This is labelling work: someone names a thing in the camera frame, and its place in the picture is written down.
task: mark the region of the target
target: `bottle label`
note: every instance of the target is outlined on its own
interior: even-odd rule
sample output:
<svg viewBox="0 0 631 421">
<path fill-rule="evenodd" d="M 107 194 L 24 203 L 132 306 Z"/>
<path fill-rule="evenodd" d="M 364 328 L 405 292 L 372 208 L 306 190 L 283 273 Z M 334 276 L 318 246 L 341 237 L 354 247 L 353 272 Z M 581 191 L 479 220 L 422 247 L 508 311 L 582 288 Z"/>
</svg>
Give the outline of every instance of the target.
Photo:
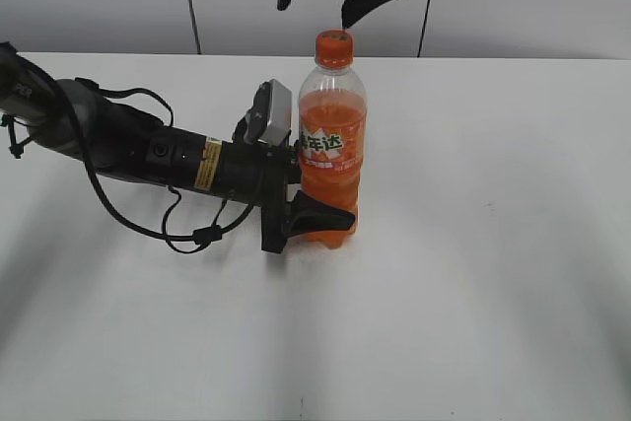
<svg viewBox="0 0 631 421">
<path fill-rule="evenodd" d="M 364 158 L 366 117 L 343 127 L 321 127 L 301 119 L 300 153 L 303 163 L 323 170 L 345 172 Z"/>
</svg>

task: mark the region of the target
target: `table surface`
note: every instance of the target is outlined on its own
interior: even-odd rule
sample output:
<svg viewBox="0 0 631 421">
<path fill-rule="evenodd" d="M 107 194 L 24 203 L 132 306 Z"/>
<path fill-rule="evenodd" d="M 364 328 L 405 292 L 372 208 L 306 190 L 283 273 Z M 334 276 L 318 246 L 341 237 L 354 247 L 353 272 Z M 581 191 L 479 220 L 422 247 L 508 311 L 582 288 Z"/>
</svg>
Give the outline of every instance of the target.
<svg viewBox="0 0 631 421">
<path fill-rule="evenodd" d="M 224 139 L 259 83 L 298 91 L 313 67 L 28 57 L 57 78 L 153 89 L 176 126 Z M 265 254 L 256 212 L 177 255 L 115 223 L 77 162 L 1 153 L 0 418 L 631 419 L 631 62 L 356 70 L 360 225 L 335 251 L 293 240 Z M 173 199 L 103 182 L 153 228 Z M 185 195 L 173 231 L 218 205 Z"/>
</svg>

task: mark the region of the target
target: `orange bottle cap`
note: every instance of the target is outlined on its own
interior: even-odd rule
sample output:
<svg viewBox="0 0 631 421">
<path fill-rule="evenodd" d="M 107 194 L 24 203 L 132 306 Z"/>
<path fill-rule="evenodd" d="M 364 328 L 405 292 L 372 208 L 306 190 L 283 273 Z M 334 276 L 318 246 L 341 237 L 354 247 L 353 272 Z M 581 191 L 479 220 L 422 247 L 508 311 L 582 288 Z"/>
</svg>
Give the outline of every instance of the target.
<svg viewBox="0 0 631 421">
<path fill-rule="evenodd" d="M 330 69 L 341 69 L 353 62 L 353 36 L 343 30 L 327 30 L 315 41 L 315 62 Z"/>
</svg>

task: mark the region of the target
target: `cable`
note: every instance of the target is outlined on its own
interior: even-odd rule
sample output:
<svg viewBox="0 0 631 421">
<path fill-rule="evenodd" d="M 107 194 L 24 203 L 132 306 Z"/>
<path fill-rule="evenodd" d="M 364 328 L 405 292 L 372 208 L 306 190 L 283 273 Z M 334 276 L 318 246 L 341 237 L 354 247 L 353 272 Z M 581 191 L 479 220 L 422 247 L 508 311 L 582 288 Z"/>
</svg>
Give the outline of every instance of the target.
<svg viewBox="0 0 631 421">
<path fill-rule="evenodd" d="M 95 191 L 95 194 L 99 198 L 99 201 L 105 208 L 105 210 L 109 213 L 109 215 L 114 218 L 119 224 L 125 226 L 126 228 L 137 232 L 138 234 L 142 234 L 143 236 L 150 237 L 152 239 L 158 239 L 163 241 L 165 236 L 159 232 L 152 231 L 150 229 L 139 226 L 138 224 L 131 222 L 122 214 L 120 214 L 116 208 L 111 204 L 99 179 L 97 178 L 97 172 L 95 170 L 94 164 L 92 162 L 92 157 L 90 156 L 88 144 L 86 142 L 86 137 L 83 135 L 83 131 L 81 129 L 81 123 L 79 122 L 79 118 L 77 117 L 77 112 L 75 111 L 72 104 L 70 104 L 70 100 L 61 89 L 61 87 L 57 84 L 57 82 L 52 79 L 44 70 L 39 68 L 34 63 L 31 63 L 28 59 L 23 58 L 22 56 L 16 55 L 19 61 L 21 61 L 22 65 L 27 69 L 31 70 L 33 73 L 39 76 L 39 78 L 46 83 L 46 85 L 51 89 L 53 94 L 60 100 L 63 107 L 66 109 L 68 114 L 68 120 L 70 121 L 70 125 L 75 133 L 75 138 L 77 143 L 79 144 L 79 148 L 81 149 L 81 158 L 84 164 L 84 168 L 86 169 L 86 174 L 88 175 L 88 179 L 90 180 L 90 184 Z M 193 235 L 188 236 L 169 236 L 169 239 L 172 242 L 195 242 L 195 238 Z"/>
<path fill-rule="evenodd" d="M 76 113 L 74 107 L 72 107 L 72 104 L 70 103 L 70 100 L 66 96 L 65 92 L 61 89 L 61 87 L 57 84 L 57 82 L 54 79 L 52 79 L 41 68 L 39 68 L 35 64 L 31 63 L 29 60 L 23 58 L 22 56 L 17 56 L 17 58 L 19 58 L 19 60 L 22 61 L 22 63 L 25 66 L 25 68 L 27 68 L 28 70 L 31 70 L 32 72 L 34 72 L 36 75 L 39 76 L 39 78 L 52 90 L 53 94 L 57 98 L 59 98 L 59 100 L 61 101 L 63 107 L 65 107 L 66 112 L 68 114 L 68 119 L 70 121 L 70 125 L 71 125 L 71 127 L 72 127 L 72 129 L 73 129 L 73 131 L 75 133 L 75 136 L 76 136 L 75 138 L 76 138 L 77 143 L 79 144 L 79 148 L 81 150 L 82 160 L 83 160 L 84 167 L 86 169 L 86 173 L 88 175 L 88 179 L 90 180 L 90 183 L 91 183 L 91 185 L 92 185 L 97 197 L 99 198 L 99 201 L 101 202 L 101 204 L 105 208 L 105 210 L 119 224 L 125 226 L 126 228 L 128 228 L 128 229 L 130 229 L 132 231 L 137 232 L 138 234 L 142 234 L 143 236 L 150 237 L 152 239 L 165 241 L 167 243 L 167 245 L 172 250 L 174 250 L 174 251 L 176 251 L 178 253 L 191 254 L 191 253 L 197 253 L 198 251 L 204 250 L 205 248 L 209 247 L 213 242 L 216 242 L 216 241 L 220 240 L 224 234 L 227 234 L 230 231 L 232 231 L 233 229 L 235 229 L 239 224 L 241 224 L 245 220 L 245 218 L 247 218 L 247 216 L 250 214 L 250 212 L 252 211 L 252 209 L 256 205 L 256 202 L 258 201 L 258 198 L 260 196 L 261 190 L 263 188 L 264 169 L 261 169 L 261 171 L 260 171 L 260 173 L 258 175 L 258 180 L 257 180 L 257 183 L 256 183 L 256 188 L 254 189 L 254 194 L 252 196 L 252 199 L 247 204 L 247 206 L 242 211 L 242 213 L 239 215 L 239 217 L 237 217 L 237 219 L 235 219 L 235 221 L 233 221 L 231 224 L 229 224 L 225 228 L 221 228 L 217 224 L 217 220 L 219 219 L 220 214 L 222 213 L 222 211 L 226 207 L 226 204 L 228 202 L 228 197 L 224 197 L 224 199 L 222 200 L 222 204 L 220 206 L 220 209 L 217 212 L 217 214 L 215 215 L 215 219 L 213 220 L 213 223 L 212 223 L 212 225 L 210 227 L 197 229 L 197 230 L 195 230 L 193 232 L 192 235 L 189 235 L 189 236 L 172 236 L 172 235 L 169 235 L 167 233 L 167 222 L 169 220 L 169 217 L 171 216 L 171 213 L 174 211 L 174 209 L 177 207 L 177 205 L 181 202 L 181 193 L 178 190 L 176 190 L 175 188 L 173 188 L 172 186 L 170 186 L 170 185 L 168 186 L 168 190 L 171 193 L 175 194 L 177 196 L 177 199 L 176 199 L 175 203 L 172 204 L 169 207 L 169 209 L 167 209 L 167 212 L 165 213 L 165 215 L 163 217 L 162 226 L 161 226 L 161 232 L 158 233 L 158 232 L 152 231 L 150 229 L 142 227 L 142 226 L 140 226 L 140 225 L 128 220 L 122 214 L 120 214 L 116 210 L 116 208 L 111 204 L 111 202 L 107 198 L 107 195 L 105 194 L 105 191 L 104 191 L 103 187 L 101 186 L 101 182 L 99 181 L 99 178 L 97 177 L 97 172 L 96 172 L 96 169 L 94 167 L 94 163 L 92 162 L 92 157 L 90 155 L 90 150 L 89 150 L 88 144 L 86 142 L 86 138 L 85 138 L 85 136 L 83 134 L 83 131 L 81 129 L 81 124 L 79 122 L 79 118 L 77 117 L 77 113 Z M 160 96 L 158 96 L 153 91 L 146 90 L 144 88 L 134 88 L 134 89 L 129 89 L 129 90 L 125 90 L 125 91 L 110 91 L 110 90 L 103 90 L 103 89 L 99 88 L 99 86 L 96 83 L 94 83 L 94 82 L 92 82 L 90 80 L 83 80 L 83 81 L 84 81 L 84 84 L 86 84 L 86 82 L 87 83 L 91 83 L 89 85 L 86 84 L 88 87 L 95 86 L 96 90 L 100 94 L 103 94 L 106 97 L 111 97 L 111 98 L 114 98 L 114 99 L 116 99 L 116 98 L 125 98 L 125 97 L 128 97 L 128 96 L 131 96 L 132 94 L 146 94 L 146 95 L 156 99 L 156 101 L 161 103 L 169 111 L 169 113 L 171 115 L 170 126 L 173 126 L 173 123 L 174 123 L 173 110 L 167 104 L 167 102 L 165 100 L 163 100 Z M 173 242 L 195 242 L 196 244 L 198 244 L 198 247 L 194 248 L 192 250 L 181 250 L 181 249 L 177 248 L 176 246 L 174 246 Z"/>
<path fill-rule="evenodd" d="M 252 209 L 256 205 L 256 201 L 258 201 L 258 197 L 260 196 L 260 191 L 263 188 L 263 182 L 265 181 L 264 176 L 265 176 L 265 171 L 263 168 L 261 168 L 260 173 L 258 174 L 258 181 L 256 182 L 256 188 L 254 189 L 253 198 L 247 204 L 247 206 L 245 207 L 243 212 L 239 215 L 239 217 L 237 217 L 237 219 L 235 219 L 233 222 L 228 224 L 226 227 L 222 228 L 222 231 L 224 234 L 227 234 L 230 231 L 234 230 L 237 226 L 241 224 L 241 222 L 243 222 L 247 218 L 247 216 L 249 216 L 249 213 L 252 212 Z"/>
<path fill-rule="evenodd" d="M 167 189 L 169 190 L 169 192 L 175 194 L 177 196 L 177 199 L 175 200 L 175 202 L 169 207 L 169 209 L 167 209 L 167 212 L 165 212 L 165 215 L 162 218 L 162 225 L 161 225 L 161 230 L 162 230 L 162 235 L 165 238 L 165 243 L 167 244 L 167 246 L 169 246 L 169 248 L 173 251 L 176 251 L 177 253 L 183 253 L 183 254 L 193 254 L 193 253 L 198 253 L 199 251 L 202 251 L 206 248 L 208 248 L 210 246 L 210 244 L 212 243 L 212 241 L 201 244 L 199 246 L 197 246 L 197 248 L 194 248 L 192 250 L 182 250 L 180 248 L 177 248 L 176 246 L 174 246 L 174 243 L 171 239 L 171 236 L 168 234 L 167 232 L 167 222 L 169 221 L 169 217 L 171 216 L 171 213 L 174 211 L 174 209 L 177 207 L 177 205 L 181 202 L 181 192 L 179 192 L 177 189 L 175 189 L 174 187 L 172 187 L 171 185 L 167 186 Z M 224 210 L 224 208 L 226 207 L 226 203 L 228 202 L 227 199 L 223 199 L 222 203 L 221 203 L 221 207 L 219 208 L 219 211 L 217 212 L 217 215 L 215 216 L 215 220 L 213 221 L 213 224 L 211 227 L 214 227 L 217 225 L 217 218 L 219 217 L 219 214 L 221 214 L 221 212 Z"/>
<path fill-rule="evenodd" d="M 423 17 L 423 28 L 421 29 L 421 38 L 418 42 L 418 52 L 416 53 L 416 57 L 421 57 L 421 51 L 423 51 L 423 42 L 425 40 L 425 29 L 427 28 L 427 17 L 430 13 L 430 3 L 432 0 L 427 0 L 425 4 L 425 16 Z"/>
<path fill-rule="evenodd" d="M 177 205 L 181 202 L 181 193 L 171 185 L 167 186 L 169 192 L 177 196 L 175 202 L 169 207 L 169 209 L 167 209 L 167 212 L 165 212 L 165 215 L 162 218 L 161 230 L 167 246 L 169 246 L 171 250 L 176 251 L 177 253 L 192 254 L 198 253 L 199 251 L 208 248 L 213 242 L 219 241 L 224 236 L 224 234 L 228 234 L 230 231 L 238 227 L 247 218 L 247 216 L 249 216 L 250 212 L 252 212 L 252 209 L 256 205 L 256 201 L 258 201 L 258 197 L 260 196 L 260 192 L 263 188 L 263 182 L 264 171 L 261 170 L 256 182 L 256 188 L 254 189 L 254 195 L 252 196 L 250 202 L 247 204 L 242 213 L 237 217 L 237 219 L 235 219 L 226 227 L 222 228 L 221 226 L 219 226 L 219 224 L 217 224 L 217 221 L 219 220 L 219 216 L 221 215 L 223 210 L 226 208 L 226 204 L 228 204 L 228 196 L 225 196 L 221 201 L 219 211 L 217 211 L 217 214 L 215 214 L 215 218 L 213 219 L 213 223 L 210 225 L 210 227 L 198 229 L 193 233 L 193 236 L 195 237 L 195 242 L 199 243 L 199 246 L 191 250 L 182 250 L 174 246 L 169 234 L 167 233 L 167 222 L 169 221 L 169 217 L 171 216 L 171 213 L 174 211 Z"/>
<path fill-rule="evenodd" d="M 169 111 L 169 117 L 170 117 L 169 127 L 174 126 L 174 110 L 171 108 L 169 104 L 167 104 L 167 101 L 162 99 L 158 94 L 154 93 L 150 89 L 132 88 L 132 89 L 125 89 L 122 91 L 113 91 L 110 89 L 103 89 L 101 87 L 98 87 L 97 92 L 101 94 L 102 96 L 106 98 L 110 98 L 110 99 L 125 99 L 134 94 L 144 94 L 145 96 L 149 96 L 150 98 L 158 101 L 166 110 Z"/>
</svg>

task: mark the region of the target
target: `plastic bottle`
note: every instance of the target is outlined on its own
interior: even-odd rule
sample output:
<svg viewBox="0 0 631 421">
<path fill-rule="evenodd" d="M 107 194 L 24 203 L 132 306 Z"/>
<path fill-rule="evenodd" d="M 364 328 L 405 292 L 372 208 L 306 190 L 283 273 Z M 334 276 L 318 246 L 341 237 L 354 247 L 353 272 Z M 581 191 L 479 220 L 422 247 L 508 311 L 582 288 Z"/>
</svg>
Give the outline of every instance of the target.
<svg viewBox="0 0 631 421">
<path fill-rule="evenodd" d="M 353 37 L 322 32 L 315 43 L 316 68 L 299 97 L 302 188 L 331 206 L 357 213 L 360 169 L 364 159 L 366 91 L 351 69 Z M 341 246 L 350 231 L 307 235 L 329 248 Z"/>
</svg>

